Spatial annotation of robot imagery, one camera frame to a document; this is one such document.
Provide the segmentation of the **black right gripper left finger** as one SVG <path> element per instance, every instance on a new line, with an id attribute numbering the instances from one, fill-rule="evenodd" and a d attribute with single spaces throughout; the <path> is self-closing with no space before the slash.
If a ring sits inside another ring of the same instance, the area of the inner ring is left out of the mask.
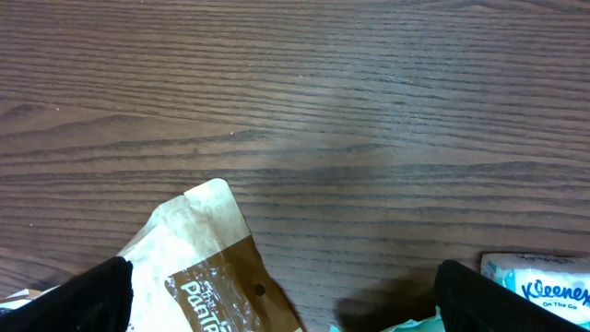
<path id="1" fill-rule="evenodd" d="M 120 256 L 1 316 L 1 332 L 125 332 L 133 264 Z"/>

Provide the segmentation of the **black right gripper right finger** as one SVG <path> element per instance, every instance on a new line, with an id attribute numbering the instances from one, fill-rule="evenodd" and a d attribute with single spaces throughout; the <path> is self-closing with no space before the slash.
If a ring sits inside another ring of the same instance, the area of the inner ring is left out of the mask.
<path id="1" fill-rule="evenodd" d="M 446 332 L 585 332 L 454 260 L 438 266 L 434 290 Z"/>

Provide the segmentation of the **mint green snack packet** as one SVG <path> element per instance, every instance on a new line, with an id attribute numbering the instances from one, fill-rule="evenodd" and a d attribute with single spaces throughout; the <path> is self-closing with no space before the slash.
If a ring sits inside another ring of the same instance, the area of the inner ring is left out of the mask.
<path id="1" fill-rule="evenodd" d="M 410 319 L 403 324 L 390 326 L 381 332 L 445 332 L 441 309 L 435 307 L 435 315 L 421 321 Z"/>

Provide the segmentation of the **brown printed snack pouch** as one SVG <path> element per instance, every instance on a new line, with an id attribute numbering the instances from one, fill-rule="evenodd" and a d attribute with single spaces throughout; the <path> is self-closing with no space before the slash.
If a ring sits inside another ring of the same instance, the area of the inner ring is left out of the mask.
<path id="1" fill-rule="evenodd" d="M 116 256 L 133 264 L 134 297 L 125 332 L 301 330 L 222 179 L 158 206 Z M 4 298 L 1 316 L 57 287 Z"/>

